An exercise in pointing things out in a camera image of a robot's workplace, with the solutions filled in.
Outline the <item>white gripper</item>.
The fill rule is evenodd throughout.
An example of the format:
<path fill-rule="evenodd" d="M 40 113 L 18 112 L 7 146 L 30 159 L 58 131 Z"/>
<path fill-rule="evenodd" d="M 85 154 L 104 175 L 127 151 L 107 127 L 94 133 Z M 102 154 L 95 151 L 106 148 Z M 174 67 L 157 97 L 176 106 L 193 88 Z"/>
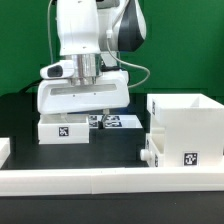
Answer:
<path fill-rule="evenodd" d="M 95 84 L 73 85 L 70 79 L 44 80 L 38 88 L 37 108 L 41 114 L 60 114 L 67 122 L 70 112 L 103 110 L 105 122 L 112 108 L 127 107 L 130 98 L 128 72 L 104 72 Z"/>

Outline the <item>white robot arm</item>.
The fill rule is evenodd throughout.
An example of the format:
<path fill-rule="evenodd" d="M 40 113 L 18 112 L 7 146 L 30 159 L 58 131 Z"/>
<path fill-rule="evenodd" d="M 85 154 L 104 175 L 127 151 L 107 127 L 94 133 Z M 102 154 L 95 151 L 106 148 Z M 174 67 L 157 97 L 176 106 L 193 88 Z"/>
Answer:
<path fill-rule="evenodd" d="M 40 117 L 127 106 L 129 74 L 116 54 L 146 38 L 138 0 L 57 0 L 56 18 L 61 60 L 40 70 Z"/>

